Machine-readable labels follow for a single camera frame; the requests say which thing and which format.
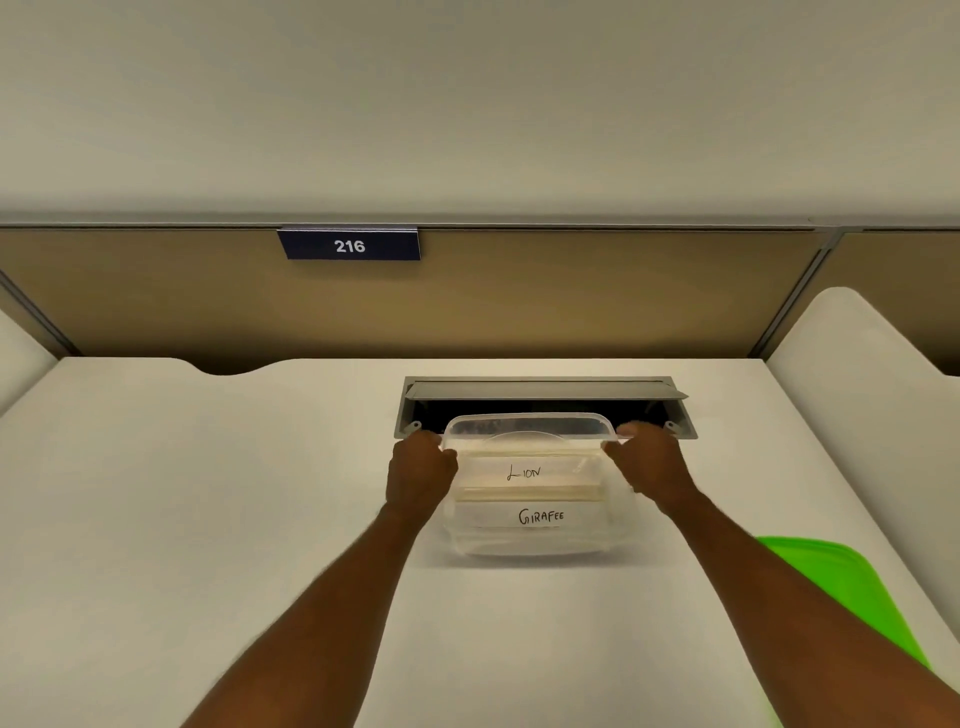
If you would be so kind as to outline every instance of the plastic container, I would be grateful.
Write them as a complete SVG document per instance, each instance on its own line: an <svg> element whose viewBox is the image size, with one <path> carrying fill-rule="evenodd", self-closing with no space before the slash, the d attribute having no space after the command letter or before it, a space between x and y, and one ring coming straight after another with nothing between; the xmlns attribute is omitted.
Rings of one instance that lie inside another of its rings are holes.
<svg viewBox="0 0 960 728"><path fill-rule="evenodd" d="M537 556L605 551L635 522L634 493L600 449L610 422L587 413L451 420L458 452L443 521L461 553Z"/></svg>

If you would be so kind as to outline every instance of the white desk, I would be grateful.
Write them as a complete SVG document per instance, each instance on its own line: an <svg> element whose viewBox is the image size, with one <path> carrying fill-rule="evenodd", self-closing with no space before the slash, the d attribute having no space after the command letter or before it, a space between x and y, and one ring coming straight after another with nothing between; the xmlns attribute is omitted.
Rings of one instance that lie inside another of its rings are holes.
<svg viewBox="0 0 960 728"><path fill-rule="evenodd" d="M700 486L757 535L839 541L934 668L960 645L756 360L295 360L234 377L67 359L0 418L0 715L184 718L381 502L404 376L670 375ZM463 568L420 543L360 726L772 725L726 615L650 503L618 559Z"/></svg>

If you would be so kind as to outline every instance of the tan cubicle panel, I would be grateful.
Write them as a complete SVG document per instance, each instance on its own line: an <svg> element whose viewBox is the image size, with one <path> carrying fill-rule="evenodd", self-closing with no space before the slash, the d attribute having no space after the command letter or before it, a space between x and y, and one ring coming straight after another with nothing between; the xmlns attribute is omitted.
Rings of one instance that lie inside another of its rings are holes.
<svg viewBox="0 0 960 728"><path fill-rule="evenodd" d="M0 231L87 355L744 356L813 231L427 230L420 262L291 261L270 230Z"/></svg>
<svg viewBox="0 0 960 728"><path fill-rule="evenodd" d="M770 354L825 288L857 291L948 374L960 375L960 232L850 232L778 329Z"/></svg>

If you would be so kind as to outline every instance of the green plastic tray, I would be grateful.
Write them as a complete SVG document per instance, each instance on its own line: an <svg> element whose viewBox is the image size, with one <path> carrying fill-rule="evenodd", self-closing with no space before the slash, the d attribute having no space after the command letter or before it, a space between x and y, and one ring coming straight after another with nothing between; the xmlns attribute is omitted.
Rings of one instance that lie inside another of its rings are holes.
<svg viewBox="0 0 960 728"><path fill-rule="evenodd" d="M930 667L880 577L859 553L829 541L779 536L757 540L881 635Z"/></svg>

